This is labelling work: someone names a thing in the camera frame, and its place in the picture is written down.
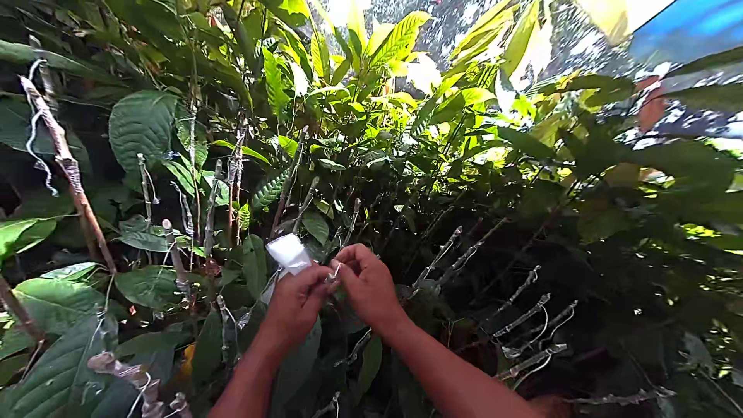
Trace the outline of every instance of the plant stem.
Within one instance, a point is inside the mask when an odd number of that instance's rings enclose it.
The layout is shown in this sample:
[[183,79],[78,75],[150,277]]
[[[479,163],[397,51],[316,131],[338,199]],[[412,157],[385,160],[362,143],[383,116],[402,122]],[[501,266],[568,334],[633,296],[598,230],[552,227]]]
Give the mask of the plant stem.
[[217,160],[214,167],[214,180],[212,190],[209,194],[209,207],[207,208],[207,223],[204,225],[204,255],[207,259],[212,257],[214,247],[214,204],[217,200],[217,189],[219,189],[219,177],[222,174],[222,160]]
[[170,248],[170,258],[172,258],[173,267],[175,267],[175,285],[178,287],[178,290],[186,294],[186,298],[189,298],[191,295],[191,286],[186,278],[186,269],[184,268],[183,260],[181,260],[181,253],[178,251],[178,242],[175,241],[173,224],[169,219],[163,219],[163,230],[165,231],[168,248]]
[[269,241],[271,241],[276,236],[276,227],[279,226],[279,220],[281,220],[281,215],[284,213],[284,206],[286,205],[286,195],[294,179],[294,168],[297,166],[299,159],[302,157],[302,148],[304,148],[305,138],[307,137],[307,129],[309,129],[309,126],[305,126],[304,128],[302,128],[302,132],[299,134],[299,143],[297,144],[297,149],[294,152],[294,158],[291,160],[291,165],[289,166],[289,174],[288,176],[286,176],[286,179],[284,179],[284,184],[281,188],[279,207],[276,209],[276,214],[273,215],[273,224],[271,225],[271,232],[268,236]]
[[320,177],[315,177],[314,179],[312,179],[312,184],[310,184],[310,190],[307,190],[307,196],[305,196],[305,202],[302,203],[302,207],[299,208],[299,214],[296,216],[296,219],[294,220],[294,226],[291,229],[292,234],[296,234],[296,232],[299,231],[299,224],[302,223],[302,216],[304,216],[305,210],[307,210],[307,207],[309,207],[310,202],[312,202],[312,198],[314,198],[314,194],[312,193],[312,190],[315,189],[319,181],[320,181]]
[[21,76],[20,79],[21,86],[23,86],[23,89],[26,91],[26,95],[36,107],[36,110],[41,113],[44,124],[49,130],[54,145],[54,160],[62,168],[62,171],[65,173],[65,176],[70,183],[75,208],[80,216],[85,217],[88,224],[91,226],[96,240],[98,241],[98,248],[108,266],[108,272],[111,273],[111,275],[116,275],[117,270],[114,258],[108,250],[106,237],[103,236],[103,232],[98,225],[98,220],[96,219],[95,213],[93,213],[93,209],[91,209],[90,202],[88,201],[88,197],[85,194],[85,189],[82,187],[80,166],[75,157],[72,156],[70,147],[67,145],[65,130],[59,125],[59,123],[57,123],[56,119],[51,114],[51,110],[46,101],[44,101],[44,98],[41,96],[39,91],[36,90],[36,87],[33,85],[31,80],[23,76]]
[[11,312],[16,316],[16,318],[18,318],[20,326],[31,338],[36,340],[37,344],[44,343],[46,334],[44,334],[44,331],[38,328],[33,322],[28,311],[23,307],[23,305],[21,305],[21,302],[13,294],[13,291],[10,289],[10,284],[8,284],[2,274],[0,274],[0,302],[2,302],[6,312]]

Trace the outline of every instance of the yellow-green leaf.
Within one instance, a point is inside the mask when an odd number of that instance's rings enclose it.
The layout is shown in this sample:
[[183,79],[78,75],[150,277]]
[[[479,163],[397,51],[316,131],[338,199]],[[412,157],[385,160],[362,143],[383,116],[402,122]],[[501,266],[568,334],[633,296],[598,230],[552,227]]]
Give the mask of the yellow-green leaf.
[[403,17],[371,56],[369,67],[376,68],[390,61],[405,60],[415,46],[421,26],[428,19],[431,19],[431,15],[420,10]]
[[531,5],[524,14],[519,18],[519,23],[503,53],[504,62],[501,64],[503,72],[510,77],[513,70],[519,66],[521,58],[524,57],[526,47],[529,45],[529,38],[539,17],[539,0],[532,0]]

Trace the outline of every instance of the white string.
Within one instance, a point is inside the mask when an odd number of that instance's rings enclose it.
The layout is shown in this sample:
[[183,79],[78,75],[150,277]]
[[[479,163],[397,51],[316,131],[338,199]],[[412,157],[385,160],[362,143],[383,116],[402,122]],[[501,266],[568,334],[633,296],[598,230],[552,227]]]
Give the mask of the white string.
[[59,192],[57,192],[54,186],[51,185],[51,170],[49,170],[49,166],[46,164],[46,161],[44,161],[33,151],[33,142],[36,140],[36,123],[39,121],[39,118],[41,116],[42,113],[39,111],[31,118],[31,135],[29,135],[28,140],[26,141],[26,152],[31,154],[31,156],[36,159],[36,163],[41,166],[41,170],[44,170],[46,172],[47,176],[46,180],[44,181],[44,185],[51,192],[52,196],[57,197],[59,196]]
[[164,416],[163,418],[170,418],[170,417],[172,417],[173,415],[176,415],[176,414],[177,414],[178,412],[181,412],[181,411],[182,411],[182,410],[184,410],[184,409],[186,409],[186,406],[185,406],[185,405],[181,406],[180,408],[176,409],[175,411],[171,412],[170,414],[167,414],[167,415],[166,415],[166,416]]
[[522,382],[523,382],[524,380],[526,380],[526,378],[527,378],[527,377],[529,377],[529,376],[530,376],[530,375],[531,375],[532,373],[538,372],[538,371],[540,371],[541,369],[545,368],[545,367],[547,366],[547,364],[548,364],[548,363],[550,362],[550,360],[551,360],[551,359],[552,359],[552,354],[550,354],[550,355],[549,355],[549,356],[547,357],[547,361],[545,361],[545,362],[544,362],[544,364],[542,364],[541,366],[537,367],[536,369],[534,369],[534,370],[532,370],[531,372],[529,372],[529,373],[526,373],[526,374],[525,374],[524,376],[522,376],[522,377],[521,377],[521,378],[520,378],[520,379],[519,379],[519,380],[518,380],[518,381],[516,382],[516,384],[515,384],[515,385],[513,386],[513,388],[511,388],[511,390],[516,390],[516,388],[517,388],[517,387],[518,387],[518,386],[519,386],[519,385],[520,385],[520,384],[521,384],[521,383],[522,383]]
[[142,399],[142,396],[144,395],[144,391],[149,386],[149,383],[152,381],[152,376],[149,375],[149,373],[145,372],[144,374],[147,375],[147,383],[144,384],[143,387],[140,388],[140,392],[137,395],[137,398],[134,400],[134,403],[132,404],[132,408],[129,409],[129,413],[126,415],[126,418],[130,418],[132,414],[134,413],[134,408],[137,406],[137,403],[139,403],[139,400]]

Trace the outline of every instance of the finger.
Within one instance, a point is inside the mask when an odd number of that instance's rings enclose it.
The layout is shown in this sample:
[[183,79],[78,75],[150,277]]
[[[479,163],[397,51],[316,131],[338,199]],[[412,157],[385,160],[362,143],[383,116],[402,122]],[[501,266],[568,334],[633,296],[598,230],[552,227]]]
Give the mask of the finger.
[[328,274],[333,274],[333,270],[331,270],[330,267],[314,264],[302,270],[296,276],[290,277],[289,274],[287,274],[283,280],[289,279],[289,283],[293,286],[312,286],[317,282],[324,281]]
[[335,260],[341,263],[356,261],[361,269],[366,269],[371,264],[379,261],[377,256],[364,244],[353,244],[338,251]]
[[331,285],[321,283],[315,285],[312,290],[310,290],[310,295],[307,297],[307,301],[302,307],[302,310],[305,311],[306,315],[317,315],[320,308],[322,308],[322,305],[325,303],[325,299],[330,294],[330,288]]
[[354,273],[353,270],[351,270],[348,265],[345,263],[341,263],[338,260],[332,259],[330,260],[330,267],[333,269],[333,271],[338,270],[338,274],[336,274],[336,278],[340,279],[341,282],[343,282],[343,285],[347,289],[353,289],[359,282],[360,279]]

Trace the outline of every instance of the wooden stick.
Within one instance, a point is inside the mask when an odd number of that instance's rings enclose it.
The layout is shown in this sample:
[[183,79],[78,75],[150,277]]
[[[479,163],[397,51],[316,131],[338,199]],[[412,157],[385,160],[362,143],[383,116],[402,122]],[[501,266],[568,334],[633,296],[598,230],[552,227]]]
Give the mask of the wooden stick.
[[281,215],[284,213],[284,206],[286,205],[286,194],[291,187],[291,182],[294,179],[294,169],[296,168],[299,157],[302,154],[302,148],[304,147],[305,138],[307,137],[307,129],[309,126],[302,128],[302,133],[299,134],[299,144],[297,145],[296,152],[294,153],[294,159],[291,161],[289,166],[288,175],[284,179],[284,185],[281,188],[281,196],[279,197],[279,207],[276,209],[276,215],[273,216],[273,225],[271,225],[271,232],[268,236],[268,240],[271,241],[276,236],[276,228],[279,226],[279,220]]
[[36,110],[41,112],[41,118],[44,120],[44,124],[49,130],[49,134],[51,135],[54,144],[54,160],[62,168],[65,177],[67,177],[67,180],[70,182],[72,200],[75,203],[77,213],[88,221],[88,224],[93,230],[96,241],[98,242],[98,248],[100,249],[101,254],[103,254],[106,266],[108,266],[108,272],[111,273],[111,275],[116,275],[117,270],[114,258],[108,250],[106,237],[103,236],[100,225],[98,225],[98,220],[96,219],[95,213],[93,213],[93,209],[88,201],[88,197],[85,194],[85,189],[82,187],[80,166],[75,157],[72,156],[70,147],[67,145],[65,130],[59,125],[59,123],[57,123],[56,119],[54,119],[49,106],[47,106],[46,101],[39,93],[39,90],[36,90],[36,87],[33,85],[31,80],[23,76],[20,76],[19,78],[21,79],[21,86],[23,86],[28,97],[31,98],[31,102],[36,107]]
[[31,316],[26,311],[26,308],[21,305],[21,302],[16,298],[13,292],[10,290],[10,284],[0,274],[0,302],[6,311],[12,312],[23,328],[23,330],[31,336],[38,344],[42,344],[46,339],[44,331],[36,326],[31,319]]

